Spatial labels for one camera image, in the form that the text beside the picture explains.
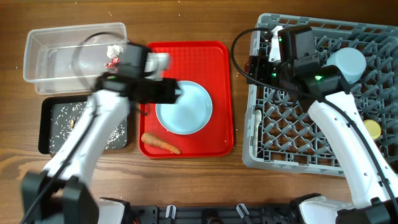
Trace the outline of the light blue plate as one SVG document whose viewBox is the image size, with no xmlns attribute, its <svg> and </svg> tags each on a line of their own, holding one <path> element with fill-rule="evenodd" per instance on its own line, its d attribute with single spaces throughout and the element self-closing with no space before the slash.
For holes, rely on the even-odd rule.
<svg viewBox="0 0 398 224">
<path fill-rule="evenodd" d="M 181 95 L 174 104 L 156 104 L 157 119 L 171 133 L 196 133 L 207 125 L 212 116 L 211 96 L 195 82 L 185 80 L 177 83 Z"/>
</svg>

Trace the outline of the white plastic spoon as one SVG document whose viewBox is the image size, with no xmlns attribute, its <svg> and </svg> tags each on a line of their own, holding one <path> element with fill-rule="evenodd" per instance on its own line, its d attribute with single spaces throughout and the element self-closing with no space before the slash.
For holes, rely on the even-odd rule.
<svg viewBox="0 0 398 224">
<path fill-rule="evenodd" d="M 257 157 L 257 149 L 258 149 L 258 135 L 259 135 L 259 125 L 262 121 L 262 111 L 256 110 L 254 112 L 254 135 L 252 139 L 252 153 L 254 157 Z"/>
</svg>

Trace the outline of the orange carrot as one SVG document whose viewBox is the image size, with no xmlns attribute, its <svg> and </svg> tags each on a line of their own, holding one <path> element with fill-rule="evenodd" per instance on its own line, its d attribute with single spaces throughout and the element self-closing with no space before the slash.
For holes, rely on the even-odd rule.
<svg viewBox="0 0 398 224">
<path fill-rule="evenodd" d="M 160 149 L 164 149 L 173 154 L 181 154 L 182 153 L 181 150 L 179 150 L 177 147 L 165 142 L 164 140 L 158 138 L 157 136 L 155 136 L 151 133 L 144 133 L 141 136 L 141 141 L 144 144 L 147 144 L 152 147 L 158 147 Z"/>
</svg>

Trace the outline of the white paper tissue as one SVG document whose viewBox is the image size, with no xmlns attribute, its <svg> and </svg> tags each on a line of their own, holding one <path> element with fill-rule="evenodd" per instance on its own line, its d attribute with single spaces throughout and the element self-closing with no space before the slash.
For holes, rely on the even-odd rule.
<svg viewBox="0 0 398 224">
<path fill-rule="evenodd" d="M 122 52 L 124 52 L 124 49 L 121 45 L 109 45 L 107 47 L 106 55 L 108 58 L 113 59 L 118 57 Z"/>
</svg>

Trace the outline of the light blue bowl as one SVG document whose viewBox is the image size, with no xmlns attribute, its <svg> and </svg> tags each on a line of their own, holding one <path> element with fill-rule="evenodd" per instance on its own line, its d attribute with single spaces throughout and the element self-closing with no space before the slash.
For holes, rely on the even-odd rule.
<svg viewBox="0 0 398 224">
<path fill-rule="evenodd" d="M 335 65 L 349 84 L 356 83 L 366 69 L 365 56 L 357 49 L 346 47 L 331 54 L 326 65 Z"/>
</svg>

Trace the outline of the yellow plastic cup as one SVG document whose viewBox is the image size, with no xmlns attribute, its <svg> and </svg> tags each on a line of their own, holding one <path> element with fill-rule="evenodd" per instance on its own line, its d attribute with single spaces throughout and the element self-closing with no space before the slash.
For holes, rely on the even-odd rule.
<svg viewBox="0 0 398 224">
<path fill-rule="evenodd" d="M 366 129 L 368 130 L 368 133 L 374 140 L 377 140 L 378 138 L 380 138 L 381 127 L 376 121 L 367 119 L 367 120 L 364 120 L 364 125 L 365 125 Z"/>
</svg>

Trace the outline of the red snack wrapper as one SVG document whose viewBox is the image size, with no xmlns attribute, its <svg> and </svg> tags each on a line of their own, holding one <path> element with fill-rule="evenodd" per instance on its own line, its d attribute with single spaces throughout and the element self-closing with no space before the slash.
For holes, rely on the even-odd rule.
<svg viewBox="0 0 398 224">
<path fill-rule="evenodd" d="M 115 57 L 112 58 L 106 65 L 105 67 L 109 70 L 117 70 L 119 65 L 119 58 Z"/>
</svg>

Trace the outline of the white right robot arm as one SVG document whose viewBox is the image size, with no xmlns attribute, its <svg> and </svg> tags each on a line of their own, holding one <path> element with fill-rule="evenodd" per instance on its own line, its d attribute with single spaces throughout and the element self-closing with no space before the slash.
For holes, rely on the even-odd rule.
<svg viewBox="0 0 398 224">
<path fill-rule="evenodd" d="M 248 79 L 295 95 L 331 146 L 353 201 L 343 205 L 321 196 L 305 197 L 292 204 L 298 219 L 302 223 L 396 223 L 396 173 L 376 147 L 350 91 L 350 74 L 364 71 L 364 55 L 345 47 L 321 65 L 310 27 L 267 30 L 266 35 L 279 51 L 280 62 L 273 72 L 258 66 Z"/>
</svg>

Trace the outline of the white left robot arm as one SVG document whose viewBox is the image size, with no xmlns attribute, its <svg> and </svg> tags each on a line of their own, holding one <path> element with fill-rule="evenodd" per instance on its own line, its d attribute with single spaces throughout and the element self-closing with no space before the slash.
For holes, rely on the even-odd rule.
<svg viewBox="0 0 398 224">
<path fill-rule="evenodd" d="M 128 43 L 115 72 L 96 79 L 76 126 L 61 149 L 39 173 L 27 172 L 21 182 L 22 223 L 131 223 L 130 204 L 95 200 L 89 184 L 106 143 L 136 103 L 175 103 L 179 87 L 162 78 L 170 56 Z"/>
</svg>

